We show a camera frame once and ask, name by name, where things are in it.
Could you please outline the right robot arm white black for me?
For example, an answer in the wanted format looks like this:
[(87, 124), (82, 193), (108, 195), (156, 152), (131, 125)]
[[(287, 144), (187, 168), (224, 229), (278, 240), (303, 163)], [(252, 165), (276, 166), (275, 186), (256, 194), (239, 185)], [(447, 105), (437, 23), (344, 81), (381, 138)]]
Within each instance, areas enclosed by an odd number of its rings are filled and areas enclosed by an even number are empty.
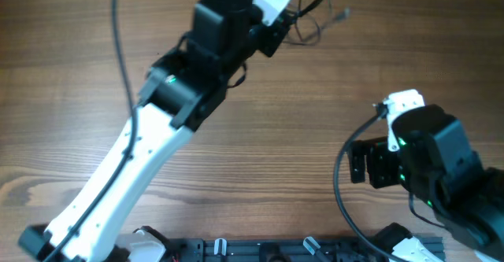
[(503, 172), (483, 166), (460, 120), (426, 105), (401, 114), (389, 131), (396, 152), (385, 137), (350, 140), (344, 152), (352, 182), (402, 186), (432, 208), (456, 241), (501, 261)]

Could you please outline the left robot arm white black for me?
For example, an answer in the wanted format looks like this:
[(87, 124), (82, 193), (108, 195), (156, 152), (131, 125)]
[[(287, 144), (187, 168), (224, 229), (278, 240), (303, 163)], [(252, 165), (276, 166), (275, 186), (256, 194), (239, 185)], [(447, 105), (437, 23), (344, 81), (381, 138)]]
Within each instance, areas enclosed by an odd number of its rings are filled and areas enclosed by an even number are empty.
[(19, 246), (38, 261), (162, 261), (168, 241), (121, 228), (165, 162), (237, 87), (256, 52), (287, 34), (291, 0), (199, 0), (191, 29), (149, 69), (131, 116), (94, 174), (51, 222), (28, 226)]

